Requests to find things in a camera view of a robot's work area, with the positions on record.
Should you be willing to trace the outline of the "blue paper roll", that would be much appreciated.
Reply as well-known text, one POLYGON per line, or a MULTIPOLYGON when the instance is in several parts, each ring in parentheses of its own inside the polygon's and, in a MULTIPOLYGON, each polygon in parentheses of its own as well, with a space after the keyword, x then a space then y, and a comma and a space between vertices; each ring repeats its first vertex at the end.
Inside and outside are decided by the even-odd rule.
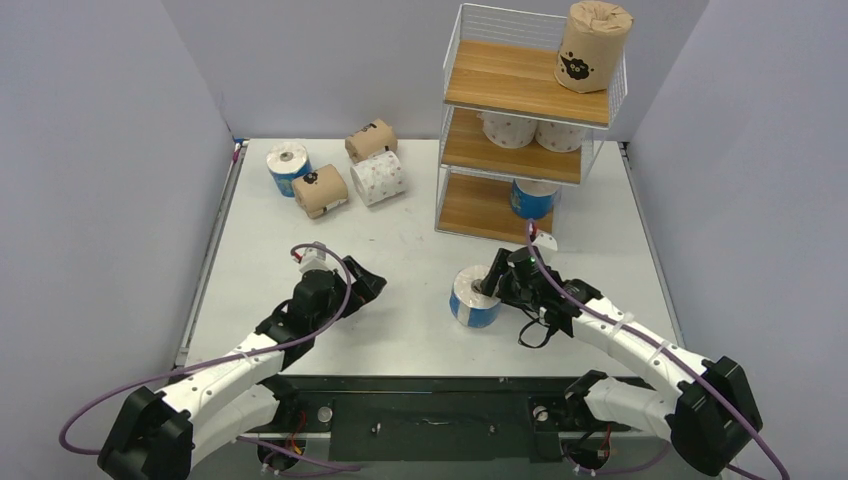
POLYGON ((292 198, 295 179, 312 171, 308 150, 297 141, 284 141, 274 144, 266 154, 266 166, 279 192, 292 198))
POLYGON ((488 273, 487 266, 473 265, 459 271, 453 280, 450 310, 454 318, 467 328, 486 328, 500 313, 500 300, 482 294, 482 280, 488 273))
POLYGON ((556 183, 514 179, 510 195, 511 209, 523 219, 542 219, 553 210, 559 192, 560 186, 556 183))

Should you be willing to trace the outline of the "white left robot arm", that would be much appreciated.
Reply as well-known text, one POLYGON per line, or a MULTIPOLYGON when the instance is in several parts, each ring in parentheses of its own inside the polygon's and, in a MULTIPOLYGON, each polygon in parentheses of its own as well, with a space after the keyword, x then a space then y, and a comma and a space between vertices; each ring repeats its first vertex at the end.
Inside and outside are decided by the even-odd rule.
POLYGON ((306 268, 291 297, 230 352, 230 361, 158 391, 131 393, 98 467, 113 479, 185 479, 206 456, 256 427, 291 427, 298 402, 274 388, 273 377, 313 347, 316 332, 375 300, 387 284, 350 256, 342 265, 306 268))

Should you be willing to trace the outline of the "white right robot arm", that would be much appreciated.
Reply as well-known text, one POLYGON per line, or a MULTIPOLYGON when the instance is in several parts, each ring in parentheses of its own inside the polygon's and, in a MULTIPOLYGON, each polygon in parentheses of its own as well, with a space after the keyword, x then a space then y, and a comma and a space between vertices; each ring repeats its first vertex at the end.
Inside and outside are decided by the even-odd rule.
POLYGON ((691 467, 716 476, 750 443, 762 418, 744 369, 666 340, 620 310, 599 289, 564 279, 539 249, 501 249, 473 279, 474 293, 514 307, 553 336, 592 345, 642 381, 633 385, 591 370, 564 392, 566 418, 578 427, 618 424, 660 438, 691 467))

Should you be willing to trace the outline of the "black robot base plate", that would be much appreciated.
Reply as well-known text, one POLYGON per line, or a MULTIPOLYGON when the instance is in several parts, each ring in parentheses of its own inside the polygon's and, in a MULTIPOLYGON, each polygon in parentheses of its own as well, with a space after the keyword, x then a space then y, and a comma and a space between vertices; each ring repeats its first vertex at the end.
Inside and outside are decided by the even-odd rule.
POLYGON ((558 462, 561 445, 605 423, 569 403, 572 377, 291 376, 267 381, 283 399, 255 428, 282 443, 319 439, 334 461, 558 462))

